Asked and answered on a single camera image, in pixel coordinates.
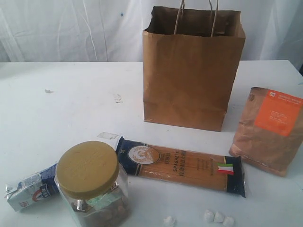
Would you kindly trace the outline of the large brown paper shopping bag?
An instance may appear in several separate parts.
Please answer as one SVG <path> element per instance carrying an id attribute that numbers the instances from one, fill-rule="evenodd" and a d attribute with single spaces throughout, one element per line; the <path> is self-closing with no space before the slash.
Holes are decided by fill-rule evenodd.
<path id="1" fill-rule="evenodd" d="M 143 31 L 146 122 L 220 131 L 245 43 L 241 12 L 155 6 Z"/>

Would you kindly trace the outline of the clear tape piece on table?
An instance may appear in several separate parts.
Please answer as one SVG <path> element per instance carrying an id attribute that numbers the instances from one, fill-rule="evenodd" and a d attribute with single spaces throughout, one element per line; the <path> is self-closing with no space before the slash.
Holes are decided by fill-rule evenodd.
<path id="1" fill-rule="evenodd" d="M 107 140 L 113 140 L 116 137 L 118 137 L 117 134 L 109 133 L 109 132 L 102 132 L 98 136 L 98 138 L 107 139 Z"/>

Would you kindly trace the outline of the clear jar with gold lid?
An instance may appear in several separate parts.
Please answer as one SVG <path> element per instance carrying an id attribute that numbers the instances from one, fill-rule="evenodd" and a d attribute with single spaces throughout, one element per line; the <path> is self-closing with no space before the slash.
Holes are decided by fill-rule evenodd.
<path id="1" fill-rule="evenodd" d="M 67 150 L 57 163 L 55 183 L 79 227 L 118 227 L 130 215 L 127 174 L 104 142 Z"/>

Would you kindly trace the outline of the spaghetti packet dark blue ends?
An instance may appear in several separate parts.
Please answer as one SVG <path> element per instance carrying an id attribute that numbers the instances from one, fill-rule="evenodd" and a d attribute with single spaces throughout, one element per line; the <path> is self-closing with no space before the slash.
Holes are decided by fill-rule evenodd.
<path id="1" fill-rule="evenodd" d="M 246 196 L 240 157 L 160 147 L 123 137 L 116 154 L 128 175 Z"/>

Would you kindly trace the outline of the kraft pouch with orange label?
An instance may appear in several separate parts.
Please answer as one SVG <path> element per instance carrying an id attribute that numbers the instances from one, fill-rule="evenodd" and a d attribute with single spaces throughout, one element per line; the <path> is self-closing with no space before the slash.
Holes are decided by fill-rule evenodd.
<path id="1" fill-rule="evenodd" d="M 284 177 L 302 142 L 303 100 L 268 88 L 251 88 L 230 155 Z"/>

